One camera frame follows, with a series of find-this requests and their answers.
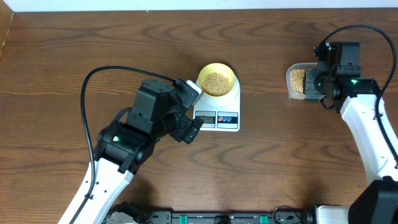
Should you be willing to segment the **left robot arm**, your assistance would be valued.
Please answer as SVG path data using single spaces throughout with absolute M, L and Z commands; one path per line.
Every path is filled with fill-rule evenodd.
M 60 223 L 103 223 L 162 137 L 190 144 L 203 120 L 190 119 L 186 112 L 202 94 L 191 80 L 144 80 L 133 106 L 122 109 L 99 133 L 93 162 Z

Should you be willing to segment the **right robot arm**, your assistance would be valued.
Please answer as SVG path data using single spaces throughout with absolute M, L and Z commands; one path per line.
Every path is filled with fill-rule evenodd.
M 349 206 L 315 205 L 302 223 L 397 223 L 397 136 L 386 116 L 381 90 L 361 77 L 357 42 L 323 42 L 314 48 L 317 69 L 304 78 L 305 95 L 331 100 L 348 125 L 360 153 L 368 186 Z

